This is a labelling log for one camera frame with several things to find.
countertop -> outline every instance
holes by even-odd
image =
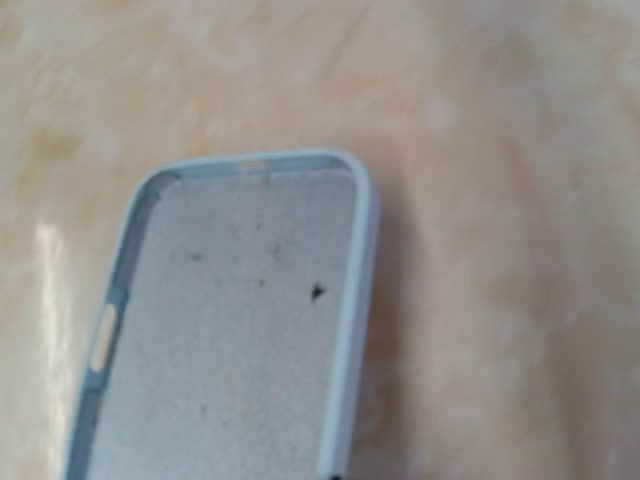
[[[382,195],[351,477],[640,475],[637,2],[0,5],[0,478],[56,478],[145,172],[315,145]]]

gray inner lining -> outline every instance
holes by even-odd
[[[347,171],[180,180],[155,206],[88,478],[312,479]]]

beige marble tabletop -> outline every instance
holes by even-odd
[[[0,478],[56,478],[141,176],[310,145],[383,199],[353,479],[638,478],[638,2],[0,5]]]

marble surface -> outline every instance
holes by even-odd
[[[637,2],[0,5],[0,478],[56,478],[144,172],[307,145],[382,191],[353,479],[640,475]]]

